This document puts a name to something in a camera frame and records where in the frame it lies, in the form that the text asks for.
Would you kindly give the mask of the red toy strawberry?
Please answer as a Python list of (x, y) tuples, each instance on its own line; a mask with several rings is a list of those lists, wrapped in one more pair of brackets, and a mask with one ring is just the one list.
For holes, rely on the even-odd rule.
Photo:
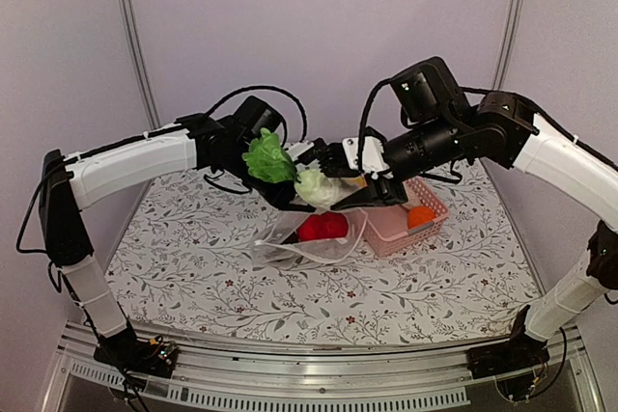
[(349, 232), (347, 217), (342, 213), (325, 212), (320, 216), (319, 237), (320, 239), (345, 238)]

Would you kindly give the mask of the white toy radish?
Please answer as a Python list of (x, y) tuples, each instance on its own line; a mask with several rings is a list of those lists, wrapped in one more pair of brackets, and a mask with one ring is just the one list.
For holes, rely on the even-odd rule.
[(265, 127), (250, 142), (242, 159), (251, 177), (271, 184), (290, 181), (296, 195), (317, 209), (331, 209), (351, 193), (342, 180), (330, 179), (318, 169), (299, 171), (279, 136)]

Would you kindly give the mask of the clear zip top bag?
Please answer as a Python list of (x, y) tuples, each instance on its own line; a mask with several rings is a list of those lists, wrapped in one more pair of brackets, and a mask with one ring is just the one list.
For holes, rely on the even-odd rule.
[(310, 217), (306, 212), (279, 212), (274, 221), (252, 238), (250, 256), (254, 264), (274, 264), (304, 258), (309, 261), (331, 264), (348, 258), (361, 243), (368, 224), (368, 215), (361, 209), (343, 213), (348, 232), (343, 237), (319, 238), (309, 241), (293, 239), (301, 224)]

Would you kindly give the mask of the red toy tomato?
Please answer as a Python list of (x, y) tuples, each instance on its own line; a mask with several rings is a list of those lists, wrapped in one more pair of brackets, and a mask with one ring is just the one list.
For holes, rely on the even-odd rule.
[(299, 242), (323, 239), (323, 220), (320, 215), (310, 215), (296, 229)]

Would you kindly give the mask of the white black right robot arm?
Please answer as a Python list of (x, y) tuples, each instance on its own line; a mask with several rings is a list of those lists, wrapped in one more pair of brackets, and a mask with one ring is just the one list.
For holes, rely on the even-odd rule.
[[(369, 112), (385, 86), (401, 105), (407, 132), (372, 141)], [(482, 99), (472, 105), (469, 92), (437, 56), (381, 80), (363, 107), (357, 137), (342, 143), (351, 172), (366, 186), (334, 209), (400, 205), (406, 180), (446, 163), (487, 158), (543, 180), (595, 213), (600, 221), (586, 252), (546, 295), (518, 312), (510, 341), (499, 349), (503, 366), (518, 370), (535, 356), (537, 344), (617, 288), (617, 167), (531, 99), (479, 89)]]

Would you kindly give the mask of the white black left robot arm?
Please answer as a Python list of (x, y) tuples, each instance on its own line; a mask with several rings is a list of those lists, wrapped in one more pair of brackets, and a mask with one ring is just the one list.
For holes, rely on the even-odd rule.
[(292, 181), (255, 179), (242, 158), (262, 128), (275, 131), (283, 123), (274, 108), (249, 96), (233, 114), (219, 120), (198, 113), (103, 148), (70, 156), (51, 151), (45, 156), (39, 206), (44, 250), (97, 332), (107, 339), (107, 353), (122, 367), (136, 367), (143, 360), (144, 349), (132, 338), (126, 317), (94, 257), (82, 210), (160, 176), (211, 168), (233, 175), (279, 210), (302, 211), (304, 207), (295, 202)]

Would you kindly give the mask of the pink plastic basket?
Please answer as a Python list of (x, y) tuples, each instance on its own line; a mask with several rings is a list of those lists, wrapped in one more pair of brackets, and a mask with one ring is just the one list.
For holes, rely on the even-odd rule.
[(377, 257), (385, 258), (437, 235), (449, 218), (449, 209), (434, 190), (420, 178), (405, 182), (408, 197), (430, 209), (435, 217), (414, 228), (408, 226), (409, 209), (404, 206), (366, 208), (363, 237)]

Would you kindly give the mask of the orange toy fruit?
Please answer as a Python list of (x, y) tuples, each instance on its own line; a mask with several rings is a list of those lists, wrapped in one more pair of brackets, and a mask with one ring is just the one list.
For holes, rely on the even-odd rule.
[(407, 212), (407, 228), (409, 230), (433, 222), (435, 212), (428, 206), (414, 206)]

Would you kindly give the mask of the floral patterned table mat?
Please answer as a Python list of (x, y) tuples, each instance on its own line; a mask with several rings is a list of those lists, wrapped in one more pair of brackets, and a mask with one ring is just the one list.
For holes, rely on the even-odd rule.
[(289, 343), (404, 344), (502, 336), (538, 286), (484, 168), (432, 181), (448, 207), (441, 232), (378, 258), (360, 244), (325, 265), (260, 265), (253, 237), (276, 218), (231, 176), (154, 181), (106, 269), (133, 321)]

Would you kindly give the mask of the aluminium front rail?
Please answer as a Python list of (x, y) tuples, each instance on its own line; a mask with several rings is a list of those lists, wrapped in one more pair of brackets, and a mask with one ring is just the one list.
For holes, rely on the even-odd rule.
[(179, 346), (170, 378), (140, 376), (131, 399), (94, 360), (90, 330), (68, 323), (52, 358), (43, 411), (605, 411), (585, 345), (569, 325), (549, 343), (540, 394), (511, 401), (502, 377), (474, 378), (472, 342), (336, 346), (250, 341), (139, 323)]

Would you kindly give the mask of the left aluminium frame post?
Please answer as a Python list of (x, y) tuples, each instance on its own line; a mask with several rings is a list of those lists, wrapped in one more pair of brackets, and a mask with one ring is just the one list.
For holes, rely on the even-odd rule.
[(129, 58), (133, 67), (138, 93), (140, 95), (148, 127), (150, 130), (161, 127), (159, 111), (147, 69), (140, 41), (137, 17), (132, 0), (118, 0), (121, 21), (125, 30)]

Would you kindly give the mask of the aluminium frame post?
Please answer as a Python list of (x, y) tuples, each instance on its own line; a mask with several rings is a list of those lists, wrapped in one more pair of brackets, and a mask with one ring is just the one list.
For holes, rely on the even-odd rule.
[(507, 16), (492, 78), (491, 89), (493, 91), (502, 90), (504, 87), (515, 49), (523, 4), (524, 0), (509, 0), (508, 2)]
[(159, 111), (147, 69), (140, 41), (137, 17), (132, 0), (118, 0), (121, 21), (125, 30), (129, 58), (133, 67), (138, 93), (140, 95), (148, 127), (150, 130), (161, 127)]

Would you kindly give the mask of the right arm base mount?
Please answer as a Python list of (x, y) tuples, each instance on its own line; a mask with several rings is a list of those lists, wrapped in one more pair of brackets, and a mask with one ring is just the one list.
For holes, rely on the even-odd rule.
[(540, 366), (549, 360), (549, 353), (546, 342), (522, 335), (470, 348), (465, 357), (466, 368), (474, 379), (479, 379)]

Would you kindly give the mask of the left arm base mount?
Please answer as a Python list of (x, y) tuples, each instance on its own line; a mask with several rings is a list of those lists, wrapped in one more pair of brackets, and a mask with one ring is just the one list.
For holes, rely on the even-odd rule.
[(161, 336), (148, 341), (140, 340), (132, 328), (105, 338), (101, 337), (94, 360), (119, 371), (144, 373), (171, 378), (180, 350), (175, 342), (166, 342)]

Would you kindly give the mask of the right aluminium frame post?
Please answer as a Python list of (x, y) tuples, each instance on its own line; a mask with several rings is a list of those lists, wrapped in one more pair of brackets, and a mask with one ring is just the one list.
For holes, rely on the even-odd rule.
[(523, 4), (524, 0), (509, 0), (508, 2), (507, 16), (492, 78), (491, 89), (493, 91), (502, 90), (504, 87), (515, 49)]

